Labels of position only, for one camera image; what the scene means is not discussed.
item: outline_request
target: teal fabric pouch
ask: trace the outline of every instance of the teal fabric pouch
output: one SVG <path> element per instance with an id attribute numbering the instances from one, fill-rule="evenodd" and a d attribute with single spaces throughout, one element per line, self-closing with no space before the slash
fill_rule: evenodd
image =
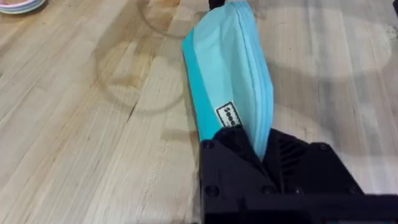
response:
<path id="1" fill-rule="evenodd" d="M 210 11 L 182 43 L 200 140 L 242 125 L 262 160 L 271 129 L 273 88 L 248 3 Z"/>

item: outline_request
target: wooden table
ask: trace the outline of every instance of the wooden table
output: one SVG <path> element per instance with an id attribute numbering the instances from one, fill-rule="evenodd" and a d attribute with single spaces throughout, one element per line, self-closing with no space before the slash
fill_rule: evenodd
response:
<path id="1" fill-rule="evenodd" d="M 392 0 L 252 0 L 275 128 L 398 193 Z M 0 222 L 190 223 L 198 138 L 180 43 L 203 0 L 49 0 L 0 16 Z"/>

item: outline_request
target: teal trim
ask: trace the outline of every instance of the teal trim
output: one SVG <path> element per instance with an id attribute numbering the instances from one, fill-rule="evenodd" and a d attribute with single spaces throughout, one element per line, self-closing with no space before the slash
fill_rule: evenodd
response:
<path id="1" fill-rule="evenodd" d="M 197 129 L 200 140 L 213 139 L 213 136 L 221 129 L 210 99 L 207 95 L 205 84 L 199 69 L 195 50 L 193 48 L 193 32 L 182 42 L 182 52 L 187 66 L 188 81 L 191 88 L 193 105 L 195 107 Z"/>

